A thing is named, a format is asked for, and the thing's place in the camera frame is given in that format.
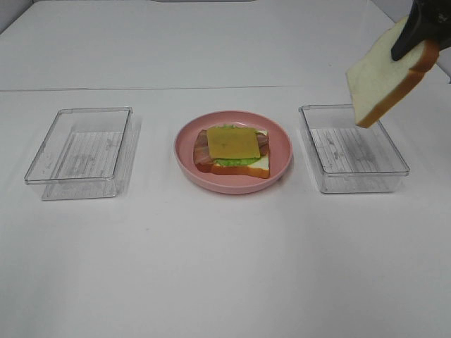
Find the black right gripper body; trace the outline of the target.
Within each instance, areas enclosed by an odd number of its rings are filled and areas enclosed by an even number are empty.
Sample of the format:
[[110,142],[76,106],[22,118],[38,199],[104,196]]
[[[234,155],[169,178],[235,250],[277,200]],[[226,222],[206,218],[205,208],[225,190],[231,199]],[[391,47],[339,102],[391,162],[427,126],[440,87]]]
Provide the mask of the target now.
[[450,0],[416,0],[413,1],[408,21],[428,24],[425,39],[440,43],[450,38]]

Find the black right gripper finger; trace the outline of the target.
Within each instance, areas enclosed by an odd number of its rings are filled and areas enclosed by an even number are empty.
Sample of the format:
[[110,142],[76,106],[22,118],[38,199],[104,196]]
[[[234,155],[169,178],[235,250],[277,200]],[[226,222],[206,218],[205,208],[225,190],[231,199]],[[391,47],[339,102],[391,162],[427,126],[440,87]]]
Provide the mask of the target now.
[[403,58],[416,45],[424,41],[428,33],[428,24],[423,22],[406,22],[400,36],[391,49],[391,57],[394,61]]
[[439,43],[439,47],[440,47],[440,50],[450,48],[451,47],[451,39],[448,38],[448,39],[441,40]]

